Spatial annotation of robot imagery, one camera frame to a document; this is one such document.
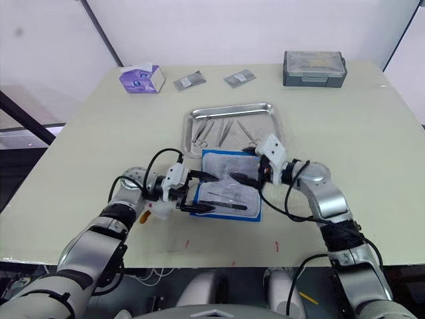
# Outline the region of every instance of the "small packet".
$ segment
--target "small packet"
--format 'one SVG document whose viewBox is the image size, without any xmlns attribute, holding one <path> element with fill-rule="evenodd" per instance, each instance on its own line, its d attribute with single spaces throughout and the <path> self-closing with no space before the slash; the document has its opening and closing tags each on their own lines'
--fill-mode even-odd
<svg viewBox="0 0 425 319">
<path fill-rule="evenodd" d="M 186 88 L 189 88 L 191 86 L 198 85 L 204 82 L 206 82 L 206 80 L 204 79 L 204 76 L 201 74 L 200 71 L 196 71 L 195 73 L 186 75 L 180 80 L 174 81 L 174 85 L 177 90 L 182 91 Z"/>
<path fill-rule="evenodd" d="M 224 78 L 224 81 L 226 81 L 231 87 L 237 88 L 238 86 L 250 82 L 251 80 L 254 80 L 256 78 L 255 75 L 251 73 L 249 70 L 243 70 L 236 74 L 230 75 L 226 78 Z"/>
</svg>

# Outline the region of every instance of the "gray plastic box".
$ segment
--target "gray plastic box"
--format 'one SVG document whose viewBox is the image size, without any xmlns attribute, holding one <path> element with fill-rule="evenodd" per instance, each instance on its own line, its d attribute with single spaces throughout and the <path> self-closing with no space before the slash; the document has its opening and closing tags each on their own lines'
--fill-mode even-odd
<svg viewBox="0 0 425 319">
<path fill-rule="evenodd" d="M 340 88 L 346 75 L 339 51 L 285 51 L 284 86 Z"/>
</svg>

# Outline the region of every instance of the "tissue box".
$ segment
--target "tissue box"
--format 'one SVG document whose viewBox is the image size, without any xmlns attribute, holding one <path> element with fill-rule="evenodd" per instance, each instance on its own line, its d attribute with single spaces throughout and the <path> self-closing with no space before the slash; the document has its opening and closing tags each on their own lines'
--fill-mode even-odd
<svg viewBox="0 0 425 319">
<path fill-rule="evenodd" d="M 150 70 L 135 66 L 133 70 L 123 73 L 120 81 L 129 93 L 159 93 L 165 78 L 158 65 L 153 65 Z"/>
</svg>

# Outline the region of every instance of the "table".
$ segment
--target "table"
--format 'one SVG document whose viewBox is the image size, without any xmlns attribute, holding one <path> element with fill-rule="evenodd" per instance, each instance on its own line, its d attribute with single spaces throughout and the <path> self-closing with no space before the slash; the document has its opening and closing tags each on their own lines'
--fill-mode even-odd
<svg viewBox="0 0 425 319">
<path fill-rule="evenodd" d="M 232 89 L 225 76 L 243 69 L 257 79 Z M 373 64 L 347 63 L 342 88 L 282 86 L 280 64 L 164 66 L 160 94 L 128 94 L 118 69 L 99 83 L 0 214 L 0 259 L 57 263 L 71 238 L 104 208 L 115 176 L 149 163 L 157 150 L 181 147 L 184 115 L 195 108 L 269 102 L 278 111 L 290 158 L 315 160 L 334 182 L 386 265 L 425 263 L 425 132 Z M 207 83 L 178 92 L 173 80 L 201 70 Z M 175 162 L 164 154 L 164 174 Z M 200 168 L 200 161 L 185 164 Z M 283 207 L 285 187 L 265 195 Z M 309 215 L 294 192 L 290 209 Z M 264 208 L 260 223 L 191 217 L 136 223 L 126 267 L 296 266 L 325 251 L 313 223 L 293 223 Z M 328 265 L 317 260 L 311 265 Z"/>
</svg>

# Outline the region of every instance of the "metal tray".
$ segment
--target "metal tray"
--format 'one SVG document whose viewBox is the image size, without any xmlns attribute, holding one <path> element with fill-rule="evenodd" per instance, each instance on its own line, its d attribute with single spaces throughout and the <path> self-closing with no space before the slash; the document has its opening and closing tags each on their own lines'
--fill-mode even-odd
<svg viewBox="0 0 425 319">
<path fill-rule="evenodd" d="M 207 145 L 204 145 L 202 148 L 199 145 L 199 141 L 192 143 L 192 140 L 199 126 L 205 121 L 205 118 L 210 118 L 209 122 L 213 121 L 214 124 L 205 138 Z M 223 120 L 224 128 L 229 120 L 233 120 L 233 124 L 221 147 L 218 147 L 217 140 L 221 121 Z M 274 133 L 282 143 L 284 142 L 280 129 L 279 116 L 276 114 L 276 109 L 269 103 L 202 108 L 193 110 L 185 116 L 182 138 L 184 152 L 190 158 L 200 158 L 202 156 L 202 149 L 237 151 L 252 146 L 253 144 L 250 138 L 244 133 L 237 121 L 242 123 L 256 142 L 259 142 L 264 136 L 270 133 Z"/>
</svg>

